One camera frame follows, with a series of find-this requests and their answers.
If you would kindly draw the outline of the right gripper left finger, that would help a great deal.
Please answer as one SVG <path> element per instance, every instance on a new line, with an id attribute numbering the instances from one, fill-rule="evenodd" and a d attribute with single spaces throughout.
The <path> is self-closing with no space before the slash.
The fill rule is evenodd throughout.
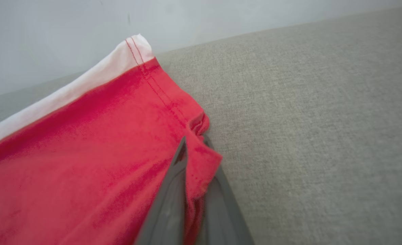
<path id="1" fill-rule="evenodd" d="M 183 137 L 138 233 L 135 245 L 183 245 L 187 150 Z"/>

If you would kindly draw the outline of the red and white garment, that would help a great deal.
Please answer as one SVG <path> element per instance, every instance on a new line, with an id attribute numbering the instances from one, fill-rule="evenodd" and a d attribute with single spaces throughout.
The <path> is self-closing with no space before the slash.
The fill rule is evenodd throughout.
<path id="1" fill-rule="evenodd" d="M 203 108 L 142 35 L 0 122 L 0 245 L 133 244 L 182 138 L 184 245 L 201 229 L 222 156 Z"/>

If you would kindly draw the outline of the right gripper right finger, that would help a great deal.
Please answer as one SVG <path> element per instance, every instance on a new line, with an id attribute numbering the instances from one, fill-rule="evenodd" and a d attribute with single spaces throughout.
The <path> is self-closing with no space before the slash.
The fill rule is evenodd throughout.
<path id="1" fill-rule="evenodd" d="M 221 165 L 204 195 L 204 217 L 196 245 L 254 245 Z"/>

